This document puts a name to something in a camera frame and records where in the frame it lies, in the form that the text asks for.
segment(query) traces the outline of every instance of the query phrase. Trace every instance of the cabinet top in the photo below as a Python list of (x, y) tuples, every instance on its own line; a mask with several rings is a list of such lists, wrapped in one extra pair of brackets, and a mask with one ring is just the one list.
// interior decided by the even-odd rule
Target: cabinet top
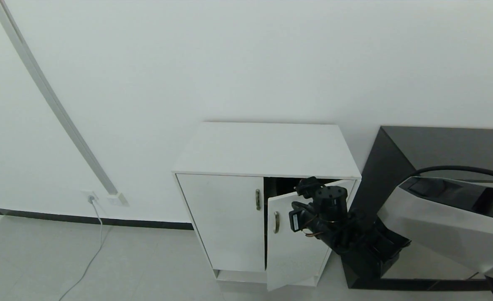
[(360, 179), (336, 125), (203, 122), (174, 173)]

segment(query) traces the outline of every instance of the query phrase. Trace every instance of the baseboard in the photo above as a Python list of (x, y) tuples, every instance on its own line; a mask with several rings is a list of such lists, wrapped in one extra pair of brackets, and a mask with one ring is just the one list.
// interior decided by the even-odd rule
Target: baseboard
[[(47, 214), (17, 210), (0, 209), (0, 215), (10, 217), (28, 217), (30, 219), (45, 219), (70, 223), (99, 224), (95, 217), (76, 217), (74, 215)], [(191, 223), (135, 221), (131, 219), (101, 219), (104, 225), (119, 225), (124, 227), (153, 227), (159, 229), (194, 230)]]

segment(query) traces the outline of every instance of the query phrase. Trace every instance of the cabinet base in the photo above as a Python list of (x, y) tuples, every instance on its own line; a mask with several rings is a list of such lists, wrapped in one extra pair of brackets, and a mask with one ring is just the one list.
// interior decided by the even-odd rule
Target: cabinet base
[[(235, 270), (213, 270), (218, 281), (266, 283), (267, 273), (264, 272), (239, 272)], [(308, 278), (293, 284), (294, 286), (317, 286), (319, 276)]]

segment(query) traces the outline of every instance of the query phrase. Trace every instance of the white cabinet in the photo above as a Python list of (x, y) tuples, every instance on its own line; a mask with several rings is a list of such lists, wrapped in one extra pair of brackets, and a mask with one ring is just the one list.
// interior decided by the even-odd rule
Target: white cabinet
[(200, 244), (218, 280), (315, 286), (330, 249), (289, 225), (294, 192), (315, 176), (348, 190), (361, 175), (338, 126), (203, 122), (174, 166)]

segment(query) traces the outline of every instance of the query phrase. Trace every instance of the open cabinet door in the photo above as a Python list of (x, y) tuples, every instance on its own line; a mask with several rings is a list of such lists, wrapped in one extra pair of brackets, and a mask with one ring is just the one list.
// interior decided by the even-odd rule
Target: open cabinet door
[[(350, 195), (354, 180), (335, 181), (326, 186), (341, 186)], [(303, 232), (293, 232), (289, 221), (291, 203), (311, 202), (296, 192), (268, 199), (267, 228), (267, 289), (275, 290), (288, 284), (318, 276), (328, 246), (314, 237), (306, 237)]]

